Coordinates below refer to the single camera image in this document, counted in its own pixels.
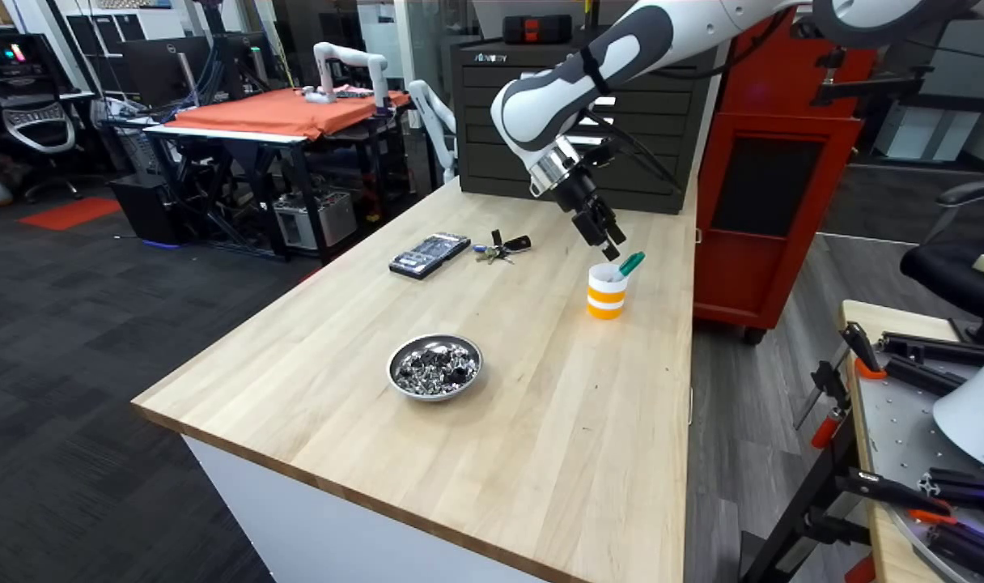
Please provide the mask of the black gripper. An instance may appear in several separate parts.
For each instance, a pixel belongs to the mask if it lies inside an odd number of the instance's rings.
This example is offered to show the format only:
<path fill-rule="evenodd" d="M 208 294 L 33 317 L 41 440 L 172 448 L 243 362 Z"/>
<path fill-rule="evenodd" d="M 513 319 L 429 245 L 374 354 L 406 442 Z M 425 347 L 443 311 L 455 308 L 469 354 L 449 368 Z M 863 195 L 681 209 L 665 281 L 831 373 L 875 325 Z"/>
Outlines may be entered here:
<path fill-rule="evenodd" d="M 562 179 L 553 189 L 553 196 L 571 216 L 576 228 L 589 238 L 589 245 L 598 257 L 612 258 L 608 257 L 608 238 L 615 245 L 620 245 L 625 232 L 615 220 L 608 220 L 605 200 L 598 196 L 598 189 L 594 189 L 591 173 L 589 171 L 571 171 L 569 179 Z"/>

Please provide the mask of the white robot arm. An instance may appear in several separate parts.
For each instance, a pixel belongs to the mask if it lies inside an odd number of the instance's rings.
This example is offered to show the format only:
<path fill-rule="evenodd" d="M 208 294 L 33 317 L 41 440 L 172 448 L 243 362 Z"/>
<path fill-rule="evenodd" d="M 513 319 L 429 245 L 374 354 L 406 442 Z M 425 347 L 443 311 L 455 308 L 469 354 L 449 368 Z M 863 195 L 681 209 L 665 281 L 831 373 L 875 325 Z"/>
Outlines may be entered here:
<path fill-rule="evenodd" d="M 594 97 L 788 9 L 801 9 L 842 49 L 880 49 L 954 16 L 984 18 L 984 0 L 634 0 L 556 64 L 501 85 L 487 115 L 523 164 L 528 191 L 553 195 L 581 238 L 615 258 L 625 232 L 589 179 L 589 159 L 566 132 Z"/>

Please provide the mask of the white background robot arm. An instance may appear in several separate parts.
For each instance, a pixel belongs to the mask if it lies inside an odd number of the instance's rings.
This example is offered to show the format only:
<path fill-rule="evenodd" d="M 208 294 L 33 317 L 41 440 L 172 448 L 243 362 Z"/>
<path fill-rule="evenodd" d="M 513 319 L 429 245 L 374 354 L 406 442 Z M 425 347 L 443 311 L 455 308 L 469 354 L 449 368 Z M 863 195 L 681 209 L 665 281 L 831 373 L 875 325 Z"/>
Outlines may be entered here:
<path fill-rule="evenodd" d="M 311 104 L 337 104 L 339 97 L 367 97 L 374 106 L 389 106 L 389 78 L 385 78 L 385 54 L 377 50 L 361 50 L 337 43 L 315 43 L 311 49 L 315 64 L 317 64 L 317 85 L 305 88 L 305 101 Z M 361 72 L 367 78 L 367 90 L 361 92 L 360 88 L 337 88 L 334 85 L 334 68 L 349 68 Z"/>

